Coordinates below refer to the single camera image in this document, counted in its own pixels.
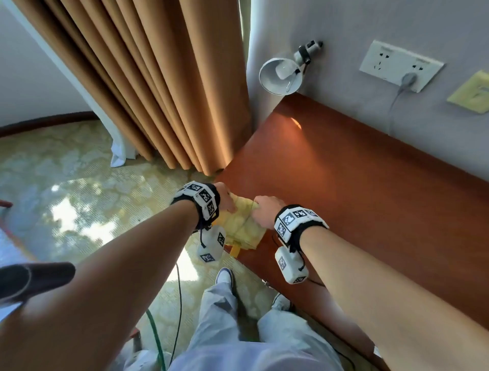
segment person's right arm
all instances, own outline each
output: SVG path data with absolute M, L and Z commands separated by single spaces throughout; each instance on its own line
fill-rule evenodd
M 285 205 L 260 196 L 253 217 L 273 228 Z M 306 229 L 304 254 L 343 311 L 393 371 L 484 370 L 489 332 L 388 265 L 322 227 Z

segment black cylindrical handle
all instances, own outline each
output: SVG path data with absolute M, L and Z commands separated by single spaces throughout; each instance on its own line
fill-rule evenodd
M 24 263 L 0 268 L 0 305 L 9 305 L 69 283 L 75 266 L 63 263 Z

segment person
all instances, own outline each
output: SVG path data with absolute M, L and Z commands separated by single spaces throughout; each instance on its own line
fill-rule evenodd
M 233 212 L 226 185 L 215 189 L 219 209 Z M 253 218 L 272 229 L 284 203 L 267 196 L 255 201 Z M 0 370 L 104 370 L 165 283 L 199 218 L 194 202 L 175 202 L 87 257 L 69 284 L 15 310 L 0 323 Z M 326 228 L 305 229 L 299 243 L 391 369 L 481 370 L 489 364 L 488 332 L 447 303 Z M 340 367 L 327 343 L 287 312 L 289 301 L 280 296 L 259 323 L 265 343 L 237 341 L 232 286 L 231 272 L 222 270 L 204 293 L 189 349 L 171 371 Z

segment orange curtain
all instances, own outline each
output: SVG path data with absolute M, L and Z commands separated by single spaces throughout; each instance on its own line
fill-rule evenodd
M 14 3 L 146 159 L 212 175 L 249 139 L 237 1 Z

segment yellow cleaning rag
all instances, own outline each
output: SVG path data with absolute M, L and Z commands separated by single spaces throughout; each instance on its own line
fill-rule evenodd
M 260 227 L 251 217 L 251 211 L 258 207 L 252 200 L 231 193 L 237 211 L 220 212 L 215 225 L 222 226 L 226 231 L 226 245 L 233 246 L 231 256 L 237 257 L 240 249 L 255 250 L 265 234 L 266 229 Z

